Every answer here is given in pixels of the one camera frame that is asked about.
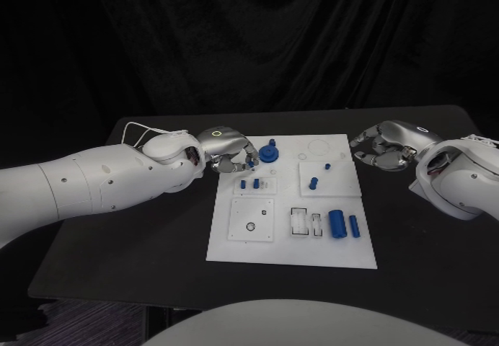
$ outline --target white base block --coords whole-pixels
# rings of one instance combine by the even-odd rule
[[[377,269],[362,198],[300,195],[300,162],[322,162],[332,165],[333,161],[352,162],[346,135],[248,137],[255,148],[267,145],[271,138],[277,142],[279,160],[270,164],[260,163],[254,172],[221,174],[206,260]],[[242,162],[244,154],[234,161]],[[277,179],[277,194],[235,194],[237,181],[245,179],[248,189],[255,177]],[[234,198],[274,199],[274,241],[228,240]],[[310,229],[312,214],[320,213],[322,237],[315,237],[313,234],[292,236],[292,208],[307,209]],[[328,213],[335,209],[343,210],[345,214],[348,237],[343,239],[335,239],[330,235]],[[352,237],[348,222],[351,215],[356,216],[359,238]]]

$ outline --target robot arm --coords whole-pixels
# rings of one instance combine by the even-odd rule
[[[362,162],[400,171],[417,161],[411,191],[462,220],[483,211],[499,219],[499,142],[475,135],[443,141],[424,128],[395,120],[364,131],[351,146],[372,137],[378,155],[358,152]]]
[[[251,142],[234,129],[217,129],[221,135],[206,138],[202,133],[198,140],[188,131],[149,128],[162,135],[140,148],[103,146],[55,161],[0,170],[0,248],[55,221],[126,209],[165,192],[182,191],[204,176],[209,160],[214,168],[224,162],[237,170],[251,169],[254,161],[258,164]],[[250,159],[234,164],[231,158],[242,149]]]

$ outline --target white cable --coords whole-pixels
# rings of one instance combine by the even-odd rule
[[[134,123],[133,121],[130,121],[130,122],[127,123],[127,125],[124,126],[123,137],[121,137],[121,144],[126,142],[126,134],[127,134],[127,129],[129,129],[129,125],[130,125],[130,124],[137,125],[137,126],[140,126],[140,127],[143,127],[143,128],[147,129],[147,131],[146,131],[146,132],[143,133],[143,135],[140,136],[140,139],[139,139],[136,145],[140,143],[140,141],[142,141],[142,139],[143,139],[143,136],[146,135],[146,133],[147,133],[149,131],[155,131],[155,132],[162,133],[162,134],[166,134],[166,133],[172,133],[172,134],[188,133],[188,130],[166,131],[166,130],[162,130],[160,128],[150,128],[149,126],[146,126],[146,125],[143,125],[143,124],[139,124],[139,123]]]

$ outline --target black table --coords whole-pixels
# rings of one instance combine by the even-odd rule
[[[384,120],[421,125],[444,139],[478,133],[454,106],[121,119],[195,135],[227,125],[247,136],[346,133]],[[142,130],[130,131],[129,143]],[[499,223],[460,221],[408,190],[414,168],[356,163],[378,270],[206,262],[218,175],[182,192],[64,223],[29,288],[35,297],[212,309],[263,298],[330,301],[420,324],[499,329]]]

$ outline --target black backdrop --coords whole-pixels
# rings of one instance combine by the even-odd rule
[[[498,13],[496,0],[2,1],[0,168],[104,144],[136,115],[456,104],[499,138]],[[0,337],[43,325],[25,291],[56,230],[0,251]]]

